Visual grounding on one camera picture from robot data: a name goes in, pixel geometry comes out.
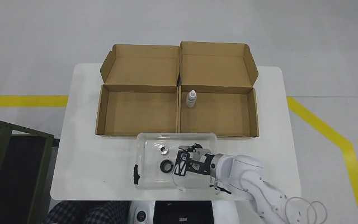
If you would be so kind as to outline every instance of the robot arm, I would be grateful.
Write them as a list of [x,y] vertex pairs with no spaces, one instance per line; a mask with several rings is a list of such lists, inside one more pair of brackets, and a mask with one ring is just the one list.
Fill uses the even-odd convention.
[[203,150],[192,146],[180,151],[174,174],[185,176],[188,171],[211,175],[232,194],[256,202],[256,212],[264,223],[300,224],[302,211],[287,203],[289,199],[282,191],[262,180],[259,160],[244,155],[211,155]]
[[255,158],[222,154],[214,156],[210,169],[212,176],[233,194],[249,193],[264,223],[300,224],[302,212],[286,203],[288,198],[282,191],[263,181],[261,171],[262,165]]

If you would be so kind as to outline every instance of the bottle cap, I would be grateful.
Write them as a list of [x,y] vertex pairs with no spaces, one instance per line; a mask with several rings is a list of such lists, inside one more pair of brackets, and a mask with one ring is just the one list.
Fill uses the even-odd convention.
[[192,91],[190,91],[190,97],[195,97],[196,96],[196,92],[195,92],[195,90],[192,90]]

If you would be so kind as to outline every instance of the yellow floor line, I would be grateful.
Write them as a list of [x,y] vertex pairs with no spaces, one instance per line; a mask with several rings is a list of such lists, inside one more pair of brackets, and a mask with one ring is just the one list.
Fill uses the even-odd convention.
[[346,163],[349,179],[351,181],[354,197],[358,205],[358,161],[353,144],[324,121],[319,119],[316,115],[307,110],[304,106],[299,104],[292,97],[287,97],[287,102],[289,109],[341,149]]
[[0,107],[64,107],[68,96],[0,96]]

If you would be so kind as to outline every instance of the clear plastic container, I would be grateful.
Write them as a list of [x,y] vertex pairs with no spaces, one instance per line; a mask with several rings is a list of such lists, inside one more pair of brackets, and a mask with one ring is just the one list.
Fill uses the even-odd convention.
[[[137,189],[174,189],[174,188],[209,188],[210,176],[187,172],[185,177],[174,175],[173,172],[163,173],[159,166],[163,160],[170,160],[175,165],[179,146],[201,144],[216,154],[216,135],[214,133],[141,133],[137,136],[138,173],[140,175]],[[169,152],[163,154],[162,147]]]

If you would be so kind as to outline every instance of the white table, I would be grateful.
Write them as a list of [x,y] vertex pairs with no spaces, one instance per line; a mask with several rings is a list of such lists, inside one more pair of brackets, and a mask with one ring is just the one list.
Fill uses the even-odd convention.
[[[212,190],[137,190],[135,138],[95,135],[101,64],[78,64],[73,73],[51,196],[55,200],[240,200]],[[262,177],[288,197],[301,196],[282,71],[258,67],[255,83],[260,136],[220,139],[218,152],[249,155],[263,163]]]

